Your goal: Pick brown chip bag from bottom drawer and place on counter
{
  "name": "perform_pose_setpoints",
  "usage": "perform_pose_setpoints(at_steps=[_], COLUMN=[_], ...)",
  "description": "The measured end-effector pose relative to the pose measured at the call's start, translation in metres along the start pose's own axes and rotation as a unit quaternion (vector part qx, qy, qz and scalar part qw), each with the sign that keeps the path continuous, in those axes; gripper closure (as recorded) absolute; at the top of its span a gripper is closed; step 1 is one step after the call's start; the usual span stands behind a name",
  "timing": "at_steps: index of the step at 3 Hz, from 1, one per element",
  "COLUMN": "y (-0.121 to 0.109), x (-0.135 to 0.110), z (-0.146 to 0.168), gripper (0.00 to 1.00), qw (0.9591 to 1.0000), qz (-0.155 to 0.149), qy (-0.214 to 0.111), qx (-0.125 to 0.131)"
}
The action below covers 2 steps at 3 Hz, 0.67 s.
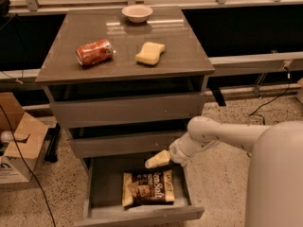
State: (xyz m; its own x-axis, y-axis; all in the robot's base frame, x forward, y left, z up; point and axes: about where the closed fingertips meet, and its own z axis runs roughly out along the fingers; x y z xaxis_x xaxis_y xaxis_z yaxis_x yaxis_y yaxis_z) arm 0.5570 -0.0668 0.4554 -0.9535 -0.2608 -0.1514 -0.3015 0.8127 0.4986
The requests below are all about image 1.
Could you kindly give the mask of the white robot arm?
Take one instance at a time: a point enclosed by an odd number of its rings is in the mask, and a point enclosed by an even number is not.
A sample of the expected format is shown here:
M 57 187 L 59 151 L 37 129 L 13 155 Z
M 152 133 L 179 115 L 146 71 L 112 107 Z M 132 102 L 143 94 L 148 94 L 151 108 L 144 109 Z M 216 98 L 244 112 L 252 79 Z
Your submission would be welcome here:
M 185 166 L 195 154 L 223 142 L 252 154 L 245 227 L 303 227 L 303 122 L 273 126 L 224 124 L 192 118 L 187 132 L 146 161 L 146 168 L 170 162 Z

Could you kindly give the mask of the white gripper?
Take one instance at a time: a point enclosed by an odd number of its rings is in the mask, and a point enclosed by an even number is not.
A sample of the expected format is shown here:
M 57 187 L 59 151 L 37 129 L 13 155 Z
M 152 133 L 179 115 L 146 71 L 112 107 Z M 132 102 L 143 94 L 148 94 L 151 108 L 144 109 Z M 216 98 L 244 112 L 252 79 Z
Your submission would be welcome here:
M 185 166 L 191 157 L 199 152 L 211 149 L 218 145 L 217 141 L 198 141 L 187 132 L 176 139 L 170 146 L 169 151 L 162 150 L 145 162 L 145 168 L 166 166 L 170 159 L 181 166 Z

